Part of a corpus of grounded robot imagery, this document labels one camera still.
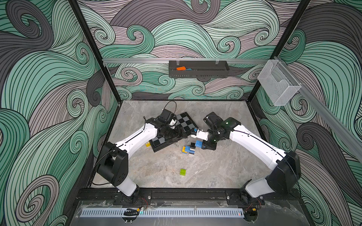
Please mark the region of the light blue long brick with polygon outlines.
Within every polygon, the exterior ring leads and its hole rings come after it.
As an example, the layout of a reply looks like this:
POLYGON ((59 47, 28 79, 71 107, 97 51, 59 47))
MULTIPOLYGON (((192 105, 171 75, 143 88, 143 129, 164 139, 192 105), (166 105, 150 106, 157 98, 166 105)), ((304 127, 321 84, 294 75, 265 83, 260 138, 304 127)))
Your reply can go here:
POLYGON ((206 148, 206 146, 203 144, 203 142, 202 141, 196 141, 195 142, 195 147, 198 147, 198 148, 201 148, 201 149, 205 149, 206 148))
POLYGON ((195 154, 195 149, 191 149, 190 146, 186 146, 186 150, 188 151, 189 154, 192 154, 192 155, 195 154))

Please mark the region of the lime green square brick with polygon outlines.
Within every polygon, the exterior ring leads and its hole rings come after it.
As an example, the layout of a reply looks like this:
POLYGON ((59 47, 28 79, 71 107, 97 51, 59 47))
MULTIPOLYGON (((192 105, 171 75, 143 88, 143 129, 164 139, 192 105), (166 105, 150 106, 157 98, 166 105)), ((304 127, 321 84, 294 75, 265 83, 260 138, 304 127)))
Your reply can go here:
POLYGON ((186 176, 186 170, 185 169, 180 169, 180 175, 181 176, 186 176))

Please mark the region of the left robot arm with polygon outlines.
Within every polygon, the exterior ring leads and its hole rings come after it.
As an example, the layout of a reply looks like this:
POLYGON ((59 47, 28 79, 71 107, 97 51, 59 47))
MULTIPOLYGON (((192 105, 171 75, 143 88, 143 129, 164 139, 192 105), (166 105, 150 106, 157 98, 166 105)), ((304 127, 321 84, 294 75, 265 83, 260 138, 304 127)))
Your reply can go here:
POLYGON ((156 137, 164 138, 171 144, 187 138, 183 127, 177 123, 178 117, 175 113, 163 109, 158 117, 145 120, 143 126, 129 137, 115 144, 107 142, 97 158, 95 172, 125 196, 133 196, 138 186, 128 177, 129 158, 146 142, 156 137))

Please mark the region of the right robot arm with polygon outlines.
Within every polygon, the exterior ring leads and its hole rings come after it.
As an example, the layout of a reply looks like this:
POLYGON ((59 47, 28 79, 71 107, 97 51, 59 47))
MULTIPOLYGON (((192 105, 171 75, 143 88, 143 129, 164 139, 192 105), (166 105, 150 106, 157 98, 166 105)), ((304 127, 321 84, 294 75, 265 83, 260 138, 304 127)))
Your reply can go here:
POLYGON ((246 183, 241 189, 245 196, 258 198, 271 193, 288 194, 298 183, 301 177, 298 154, 269 144, 232 117, 223 120, 211 112, 204 122, 209 127, 207 131, 192 130, 193 135, 203 140, 203 149, 215 150, 217 142, 229 139, 246 148, 271 170, 268 176, 246 183))

